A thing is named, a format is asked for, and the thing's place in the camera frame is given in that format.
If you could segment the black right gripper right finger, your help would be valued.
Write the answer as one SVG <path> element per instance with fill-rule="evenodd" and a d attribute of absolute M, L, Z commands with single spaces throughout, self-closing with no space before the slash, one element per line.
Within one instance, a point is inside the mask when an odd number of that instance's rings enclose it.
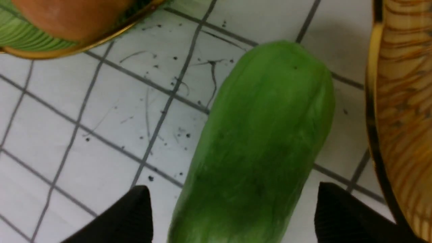
<path fill-rule="evenodd" d="M 314 226 L 319 243 L 424 242 L 329 182 L 319 184 Z"/>

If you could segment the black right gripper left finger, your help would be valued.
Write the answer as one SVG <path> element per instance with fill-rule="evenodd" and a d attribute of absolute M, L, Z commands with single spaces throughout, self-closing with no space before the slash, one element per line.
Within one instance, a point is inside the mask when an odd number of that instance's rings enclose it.
<path fill-rule="evenodd" d="M 134 186 L 64 243 L 151 243 L 153 217 L 147 186 Z"/>

